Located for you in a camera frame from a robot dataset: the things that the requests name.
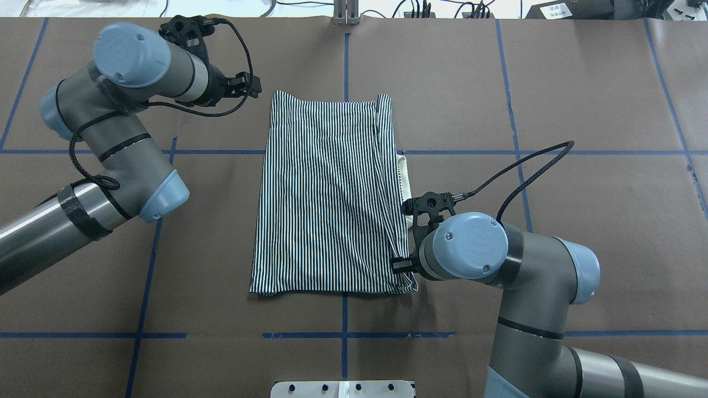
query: folded garment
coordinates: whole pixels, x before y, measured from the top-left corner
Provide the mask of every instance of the folded garment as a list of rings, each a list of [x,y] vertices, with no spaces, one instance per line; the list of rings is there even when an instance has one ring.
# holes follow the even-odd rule
[[[273,97],[253,258],[253,293],[408,293],[391,98],[369,102]]]

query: label sticker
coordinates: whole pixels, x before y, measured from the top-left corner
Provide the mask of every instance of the label sticker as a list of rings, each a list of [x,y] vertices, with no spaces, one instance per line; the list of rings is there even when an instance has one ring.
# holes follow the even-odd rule
[[[541,7],[541,12],[546,19],[560,19],[573,16],[573,13],[565,3],[553,4],[552,6]]]

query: striped shirt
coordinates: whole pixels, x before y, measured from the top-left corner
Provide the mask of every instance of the striped shirt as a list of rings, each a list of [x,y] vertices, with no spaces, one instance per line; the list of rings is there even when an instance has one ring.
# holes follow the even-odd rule
[[[251,278],[252,293],[409,293],[391,98],[369,102],[273,97]]]

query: black and white striped cloth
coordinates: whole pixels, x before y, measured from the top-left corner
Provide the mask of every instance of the black and white striped cloth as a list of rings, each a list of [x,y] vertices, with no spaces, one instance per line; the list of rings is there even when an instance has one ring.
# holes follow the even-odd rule
[[[265,151],[252,293],[409,293],[391,98],[369,102],[273,97]]]

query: striped fabric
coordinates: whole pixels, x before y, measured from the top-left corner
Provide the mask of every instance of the striped fabric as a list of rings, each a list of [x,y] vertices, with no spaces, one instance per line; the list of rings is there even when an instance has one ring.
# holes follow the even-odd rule
[[[391,98],[328,103],[273,97],[251,292],[408,293]]]

